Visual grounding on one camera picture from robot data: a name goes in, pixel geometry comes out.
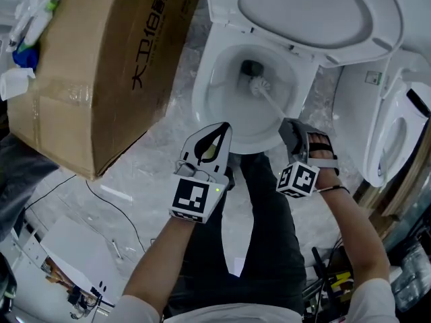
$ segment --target toilet brush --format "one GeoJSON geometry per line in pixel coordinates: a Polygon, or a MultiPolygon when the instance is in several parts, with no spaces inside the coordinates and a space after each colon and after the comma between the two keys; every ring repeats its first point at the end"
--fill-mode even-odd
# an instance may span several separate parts
{"type": "Polygon", "coordinates": [[[283,110],[277,105],[276,102],[269,95],[269,90],[271,89],[271,84],[264,77],[254,77],[250,80],[250,90],[255,97],[260,95],[264,96],[267,101],[271,104],[272,108],[277,112],[280,120],[287,118],[283,110]]]}

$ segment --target toilet lid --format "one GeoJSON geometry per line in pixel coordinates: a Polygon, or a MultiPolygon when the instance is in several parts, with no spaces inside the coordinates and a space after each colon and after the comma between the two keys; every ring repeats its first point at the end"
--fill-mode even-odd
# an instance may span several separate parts
{"type": "Polygon", "coordinates": [[[311,52],[324,67],[375,61],[403,41],[398,0],[208,1],[213,23],[311,52]]]}

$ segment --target white sleeve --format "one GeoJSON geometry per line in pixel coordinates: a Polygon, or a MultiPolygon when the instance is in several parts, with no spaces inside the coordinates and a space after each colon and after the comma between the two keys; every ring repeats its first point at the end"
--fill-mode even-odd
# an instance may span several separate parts
{"type": "Polygon", "coordinates": [[[111,311],[105,323],[159,323],[156,309],[144,301],[124,295],[111,311]]]}
{"type": "Polygon", "coordinates": [[[346,323],[396,323],[391,285],[383,279],[369,280],[355,291],[346,323]]]}

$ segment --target toilet brush head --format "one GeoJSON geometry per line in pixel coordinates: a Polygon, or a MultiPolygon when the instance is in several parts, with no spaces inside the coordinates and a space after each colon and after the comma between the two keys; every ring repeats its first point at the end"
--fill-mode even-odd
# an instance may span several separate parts
{"type": "Polygon", "coordinates": [[[262,91],[268,93],[271,89],[271,84],[264,77],[254,77],[250,80],[250,90],[255,97],[260,97],[262,91]]]}

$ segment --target cardboard box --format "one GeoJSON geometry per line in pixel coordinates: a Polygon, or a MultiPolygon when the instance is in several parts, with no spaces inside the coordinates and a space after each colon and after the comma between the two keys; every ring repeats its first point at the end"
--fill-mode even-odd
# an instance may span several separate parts
{"type": "Polygon", "coordinates": [[[160,120],[198,0],[62,0],[11,132],[93,180],[160,120]]]}

